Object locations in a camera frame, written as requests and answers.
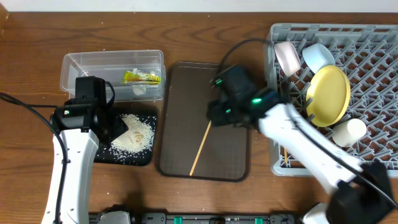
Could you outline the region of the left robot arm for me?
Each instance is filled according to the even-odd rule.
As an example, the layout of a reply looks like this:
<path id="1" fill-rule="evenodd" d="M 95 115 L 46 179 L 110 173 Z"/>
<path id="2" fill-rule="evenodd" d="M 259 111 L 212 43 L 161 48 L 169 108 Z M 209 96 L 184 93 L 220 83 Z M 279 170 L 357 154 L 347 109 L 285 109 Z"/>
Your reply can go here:
<path id="1" fill-rule="evenodd" d="M 42 223 L 88 223 L 95 155 L 127 131 L 112 103 L 68 100 L 51 116 L 54 161 Z"/>

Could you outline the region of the green snack wrapper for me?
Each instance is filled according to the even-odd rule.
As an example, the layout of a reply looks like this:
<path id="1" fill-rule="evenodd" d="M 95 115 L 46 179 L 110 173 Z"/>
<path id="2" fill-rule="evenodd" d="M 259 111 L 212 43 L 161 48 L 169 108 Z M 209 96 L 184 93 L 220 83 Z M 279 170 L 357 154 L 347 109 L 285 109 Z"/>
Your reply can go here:
<path id="1" fill-rule="evenodd" d="M 137 68 L 131 71 L 125 71 L 122 84 L 144 84 L 144 85 L 158 85 L 161 82 L 161 77 L 154 72 L 143 72 Z"/>

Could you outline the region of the yellow plate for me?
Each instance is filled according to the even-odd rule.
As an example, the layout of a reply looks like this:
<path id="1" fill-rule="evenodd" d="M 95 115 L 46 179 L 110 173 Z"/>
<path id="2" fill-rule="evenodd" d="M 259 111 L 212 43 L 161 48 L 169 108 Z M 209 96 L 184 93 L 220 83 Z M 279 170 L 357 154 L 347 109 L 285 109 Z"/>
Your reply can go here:
<path id="1" fill-rule="evenodd" d="M 312 78 L 306 93 L 307 114 L 314 115 L 311 122 L 318 127 L 337 123 L 349 105 L 351 87 L 347 75 L 337 66 L 328 65 Z"/>

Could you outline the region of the small white green cup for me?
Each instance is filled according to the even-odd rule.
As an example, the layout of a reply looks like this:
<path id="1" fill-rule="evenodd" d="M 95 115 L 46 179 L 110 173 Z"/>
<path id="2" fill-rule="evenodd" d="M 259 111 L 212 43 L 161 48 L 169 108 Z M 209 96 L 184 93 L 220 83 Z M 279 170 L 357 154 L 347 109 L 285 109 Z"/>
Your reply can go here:
<path id="1" fill-rule="evenodd" d="M 367 131 L 366 124 L 353 118 L 333 128 L 332 140 L 340 147 L 350 147 L 358 142 Z"/>

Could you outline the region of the pink bowl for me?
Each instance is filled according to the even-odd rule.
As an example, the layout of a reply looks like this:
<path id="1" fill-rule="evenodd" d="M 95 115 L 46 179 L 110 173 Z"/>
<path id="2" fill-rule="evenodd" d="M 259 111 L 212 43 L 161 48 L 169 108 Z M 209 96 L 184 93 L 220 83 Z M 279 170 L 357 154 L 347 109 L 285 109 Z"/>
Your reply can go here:
<path id="1" fill-rule="evenodd" d="M 293 43 L 286 41 L 275 44 L 274 50 L 280 67 L 287 77 L 300 70 L 300 59 Z"/>

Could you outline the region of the wooden chopstick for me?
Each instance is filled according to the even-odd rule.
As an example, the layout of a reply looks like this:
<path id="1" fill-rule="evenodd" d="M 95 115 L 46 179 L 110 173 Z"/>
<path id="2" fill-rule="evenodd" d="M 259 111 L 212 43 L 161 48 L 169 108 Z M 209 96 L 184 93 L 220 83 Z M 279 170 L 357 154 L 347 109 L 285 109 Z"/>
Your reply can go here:
<path id="1" fill-rule="evenodd" d="M 189 173 L 189 176 L 190 176 L 190 177 L 193 175 L 193 173 L 194 173 L 194 171 L 195 171 L 195 168 L 196 168 L 196 166 L 197 166 L 197 162 L 198 162 L 198 160 L 199 160 L 199 158 L 200 158 L 200 154 L 201 154 L 201 151 L 202 151 L 202 149 L 203 149 L 203 146 L 205 145 L 205 141 L 206 141 L 207 135 L 208 135 L 208 133 L 209 133 L 209 130 L 210 130 L 210 128 L 211 128 L 211 125 L 212 125 L 212 121 L 209 121 L 208 126 L 207 126 L 207 128 L 206 128 L 206 131 L 205 131 L 205 133 L 204 133 L 204 135 L 203 135 L 203 139 L 201 140 L 200 147 L 198 148 L 198 151 L 197 151 L 195 160 L 193 161 L 192 168 L 190 169 L 190 173 Z"/>
<path id="2" fill-rule="evenodd" d="M 286 165 L 288 165 L 288 153 L 287 150 L 284 148 L 284 162 Z"/>

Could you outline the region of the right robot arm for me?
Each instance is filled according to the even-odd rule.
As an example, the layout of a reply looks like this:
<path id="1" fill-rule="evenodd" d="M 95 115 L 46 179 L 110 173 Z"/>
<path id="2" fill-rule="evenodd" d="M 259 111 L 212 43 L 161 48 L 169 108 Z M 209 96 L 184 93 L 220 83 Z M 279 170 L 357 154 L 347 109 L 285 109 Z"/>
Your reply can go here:
<path id="1" fill-rule="evenodd" d="M 276 91 L 226 95 L 208 104 L 214 126 L 255 127 L 300 161 L 330 195 L 303 215 L 302 223 L 378 223 L 397 208 L 387 170 L 364 164 L 336 147 Z"/>

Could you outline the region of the blue bowl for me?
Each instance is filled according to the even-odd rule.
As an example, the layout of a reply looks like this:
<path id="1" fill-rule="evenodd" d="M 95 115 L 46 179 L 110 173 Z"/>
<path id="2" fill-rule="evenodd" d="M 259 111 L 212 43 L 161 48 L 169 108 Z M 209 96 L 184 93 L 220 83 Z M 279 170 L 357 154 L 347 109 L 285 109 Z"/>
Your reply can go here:
<path id="1" fill-rule="evenodd" d="M 328 65 L 335 65 L 331 52 L 322 44 L 313 44 L 302 50 L 304 62 L 313 73 Z"/>

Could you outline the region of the rice food waste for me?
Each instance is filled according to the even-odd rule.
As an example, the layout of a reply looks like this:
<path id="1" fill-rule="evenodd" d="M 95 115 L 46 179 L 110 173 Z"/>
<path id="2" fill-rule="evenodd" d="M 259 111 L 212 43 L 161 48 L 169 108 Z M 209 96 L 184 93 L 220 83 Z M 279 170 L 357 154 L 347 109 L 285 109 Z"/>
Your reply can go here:
<path id="1" fill-rule="evenodd" d="M 152 152 L 157 118 L 127 113 L 121 116 L 129 129 L 111 143 L 108 151 L 116 162 L 138 165 L 139 160 L 147 159 Z"/>

